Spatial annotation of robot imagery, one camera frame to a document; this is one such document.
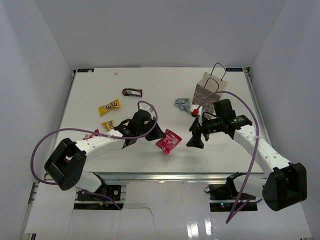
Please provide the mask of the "red snack packet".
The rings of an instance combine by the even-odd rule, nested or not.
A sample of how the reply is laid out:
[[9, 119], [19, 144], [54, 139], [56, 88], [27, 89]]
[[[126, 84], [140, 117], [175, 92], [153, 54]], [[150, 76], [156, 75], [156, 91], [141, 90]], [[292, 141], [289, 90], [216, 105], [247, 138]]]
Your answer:
[[173, 131], [166, 129], [165, 138], [160, 139], [155, 145], [160, 148], [165, 155], [169, 155], [170, 152], [182, 141], [182, 138]]

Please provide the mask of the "red twisted candy packet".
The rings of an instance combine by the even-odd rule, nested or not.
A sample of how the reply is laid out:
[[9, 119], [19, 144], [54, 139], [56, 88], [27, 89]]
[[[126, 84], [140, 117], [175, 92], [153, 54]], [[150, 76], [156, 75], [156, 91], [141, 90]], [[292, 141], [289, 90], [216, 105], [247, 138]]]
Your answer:
[[97, 135], [96, 133], [99, 133], [99, 132], [100, 132], [100, 131], [99, 131], [99, 129], [97, 128], [97, 129], [94, 131], [94, 133], [86, 133], [86, 134], [84, 135], [83, 140], [88, 140], [88, 139], [97, 137], [98, 135]]

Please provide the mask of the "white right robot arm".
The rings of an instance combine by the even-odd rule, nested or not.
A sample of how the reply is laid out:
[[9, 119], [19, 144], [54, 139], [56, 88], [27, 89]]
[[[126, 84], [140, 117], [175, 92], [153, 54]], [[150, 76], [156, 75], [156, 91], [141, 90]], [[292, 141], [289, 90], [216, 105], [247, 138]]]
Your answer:
[[243, 193], [265, 201], [277, 212], [307, 199], [307, 170], [301, 163], [292, 163], [281, 156], [264, 139], [245, 115], [236, 115], [231, 101], [223, 99], [214, 104], [215, 117], [208, 119], [197, 104], [190, 107], [195, 118], [189, 131], [187, 147], [204, 148], [201, 137], [209, 140], [210, 134], [225, 133], [242, 146], [263, 171], [264, 177], [237, 172], [226, 179], [226, 195], [236, 200]]

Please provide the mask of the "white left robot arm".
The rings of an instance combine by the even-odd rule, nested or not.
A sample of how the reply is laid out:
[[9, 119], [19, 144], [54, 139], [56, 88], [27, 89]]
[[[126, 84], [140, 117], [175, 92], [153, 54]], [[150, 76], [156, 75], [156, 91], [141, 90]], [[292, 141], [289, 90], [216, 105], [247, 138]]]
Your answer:
[[122, 150], [137, 142], [164, 139], [156, 118], [146, 110], [138, 110], [131, 119], [123, 120], [108, 132], [108, 136], [95, 136], [80, 141], [63, 139], [44, 165], [44, 169], [63, 191], [77, 188], [87, 191], [94, 199], [105, 196], [106, 183], [96, 173], [84, 170], [85, 164], [106, 153]]

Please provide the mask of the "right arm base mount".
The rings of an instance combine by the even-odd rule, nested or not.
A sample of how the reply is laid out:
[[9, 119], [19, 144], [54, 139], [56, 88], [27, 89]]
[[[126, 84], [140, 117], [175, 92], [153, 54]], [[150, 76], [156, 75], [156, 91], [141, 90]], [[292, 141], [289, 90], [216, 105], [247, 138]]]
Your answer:
[[[204, 192], [209, 196], [209, 206], [211, 213], [230, 212], [236, 201], [238, 192], [227, 179], [225, 183], [213, 183], [204, 188]], [[235, 207], [239, 209], [246, 201], [248, 203], [240, 209], [241, 212], [255, 212], [258, 210], [258, 200], [255, 196], [242, 193]]]

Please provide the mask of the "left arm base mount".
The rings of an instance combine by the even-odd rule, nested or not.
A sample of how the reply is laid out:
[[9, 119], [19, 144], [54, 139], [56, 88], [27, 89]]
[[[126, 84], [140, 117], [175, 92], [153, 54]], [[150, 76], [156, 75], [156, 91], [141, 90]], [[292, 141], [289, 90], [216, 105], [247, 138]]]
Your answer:
[[108, 198], [104, 197], [104, 196], [108, 196], [113, 201], [119, 201], [121, 199], [121, 191], [122, 191], [121, 185], [102, 186], [95, 192], [95, 195], [88, 194], [82, 190], [79, 190], [77, 193], [76, 200], [83, 201], [83, 202], [84, 201], [104, 201], [104, 200], [109, 201]]

